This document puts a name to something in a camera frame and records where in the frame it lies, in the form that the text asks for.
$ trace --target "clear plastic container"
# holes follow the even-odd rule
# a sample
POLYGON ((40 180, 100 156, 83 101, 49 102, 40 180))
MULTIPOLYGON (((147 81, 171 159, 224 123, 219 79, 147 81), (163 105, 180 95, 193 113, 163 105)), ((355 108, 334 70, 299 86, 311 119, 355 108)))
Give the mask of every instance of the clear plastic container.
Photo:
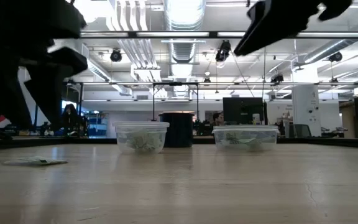
POLYGON ((269 150, 277 142, 277 126, 229 125, 213 130, 218 149, 269 150))
POLYGON ((117 144, 123 153, 157 154, 162 151, 169 123, 115 122, 117 144))

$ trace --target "ceiling duct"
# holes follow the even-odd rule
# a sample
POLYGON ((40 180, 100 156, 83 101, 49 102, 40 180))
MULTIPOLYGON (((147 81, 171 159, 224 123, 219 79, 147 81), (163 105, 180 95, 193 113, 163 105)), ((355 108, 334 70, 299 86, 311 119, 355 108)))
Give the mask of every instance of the ceiling duct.
MULTIPOLYGON (((194 31, 200 30, 205 14, 206 0, 164 0, 165 25, 168 30, 194 31)), ((171 43, 169 45, 171 72, 175 78, 191 76, 196 44, 171 43)), ((177 96, 185 96, 183 87, 175 87, 177 96)))
MULTIPOLYGON (((358 25, 351 28, 350 31, 358 31, 358 25)), ((316 49, 315 51, 305 55, 305 57, 303 58, 304 63, 299 63, 299 64, 303 65, 306 63, 318 62, 319 60, 329 57, 330 55, 333 55, 336 52, 338 52, 342 49, 345 49, 346 47, 348 47, 356 42, 358 42, 357 39, 354 39, 354 40, 348 40, 348 39, 332 40, 332 41, 328 42, 327 44, 324 44, 322 47, 316 49)))
MULTIPOLYGON (((99 78, 102 78, 106 82, 118 82, 117 80, 113 80, 109 73, 102 68, 102 66, 98 65, 95 61, 90 59, 90 51, 87 46, 82 43, 81 40, 55 40, 55 43, 56 46, 48 49, 49 52, 54 51, 56 48, 69 47, 77 51, 78 53, 84 55, 88 59, 88 70, 91 71, 93 74, 95 74, 99 78)), ((112 85, 112 87, 115 88, 122 96, 132 96, 132 90, 130 88, 125 88, 119 85, 112 85)))

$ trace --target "column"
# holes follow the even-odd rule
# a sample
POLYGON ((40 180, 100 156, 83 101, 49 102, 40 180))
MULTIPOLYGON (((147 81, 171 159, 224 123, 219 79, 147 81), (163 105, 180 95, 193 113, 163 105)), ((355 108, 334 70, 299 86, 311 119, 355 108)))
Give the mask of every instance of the column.
MULTIPOLYGON (((314 65, 292 71, 293 82, 319 82, 317 68, 314 65)), ((302 85, 292 88, 294 124, 307 124, 312 136, 321 136, 319 93, 317 85, 302 85)))

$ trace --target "desk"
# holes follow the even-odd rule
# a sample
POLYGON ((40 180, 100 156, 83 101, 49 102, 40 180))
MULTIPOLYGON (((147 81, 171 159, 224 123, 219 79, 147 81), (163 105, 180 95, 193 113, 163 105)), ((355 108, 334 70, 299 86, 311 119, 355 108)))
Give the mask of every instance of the desk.
POLYGON ((214 145, 121 155, 116 145, 0 150, 0 223, 358 223, 358 149, 214 145), (48 167, 2 166, 25 156, 48 167))

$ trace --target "black cylinder container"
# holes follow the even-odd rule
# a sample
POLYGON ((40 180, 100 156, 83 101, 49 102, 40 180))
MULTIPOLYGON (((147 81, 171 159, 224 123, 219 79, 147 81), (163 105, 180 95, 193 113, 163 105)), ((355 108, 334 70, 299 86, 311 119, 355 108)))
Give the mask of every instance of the black cylinder container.
POLYGON ((193 145, 193 114, 163 113, 162 122, 168 122, 164 147, 191 147, 193 145))

